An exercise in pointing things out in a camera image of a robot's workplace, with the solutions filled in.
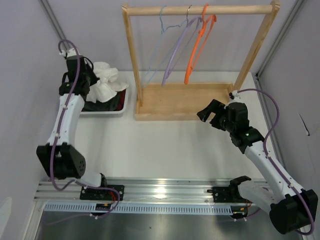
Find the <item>white ruffled skirt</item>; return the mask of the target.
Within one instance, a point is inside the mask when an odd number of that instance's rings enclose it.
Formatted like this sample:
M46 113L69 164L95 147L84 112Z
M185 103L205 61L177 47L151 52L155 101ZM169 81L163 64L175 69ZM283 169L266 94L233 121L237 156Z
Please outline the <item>white ruffled skirt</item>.
M94 62L93 72L98 77L97 83L90 86L86 102L105 103L114 98L118 92L122 92L129 87L129 84L119 77L119 71L115 67L110 67L106 62Z

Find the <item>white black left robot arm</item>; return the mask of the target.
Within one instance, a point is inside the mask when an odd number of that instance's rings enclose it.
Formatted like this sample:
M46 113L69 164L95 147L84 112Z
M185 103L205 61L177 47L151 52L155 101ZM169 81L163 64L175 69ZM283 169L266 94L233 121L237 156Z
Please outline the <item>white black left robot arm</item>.
M83 55L65 58L67 72L59 87L59 109L53 130L46 144L39 145L36 155L51 180L76 181L92 186L91 194L97 200L108 196L106 177L88 171L85 157L75 148L76 128L90 87L97 83L93 63Z

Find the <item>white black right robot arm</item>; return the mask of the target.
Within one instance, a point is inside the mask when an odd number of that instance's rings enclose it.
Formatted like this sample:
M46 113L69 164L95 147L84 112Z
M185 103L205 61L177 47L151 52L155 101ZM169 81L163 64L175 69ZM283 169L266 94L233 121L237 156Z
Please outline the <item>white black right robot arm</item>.
M246 199L257 205L283 235L292 231L299 233L306 226L310 226L310 230L303 235L311 235L315 230L318 196L312 189L305 190L272 158L265 138L250 126L246 104L234 100L223 104L213 99L197 116L206 122L210 114L214 114L210 125L229 133L231 142L253 162L270 188L261 188L249 177L242 176L231 181L235 185L228 189L229 198L234 202Z

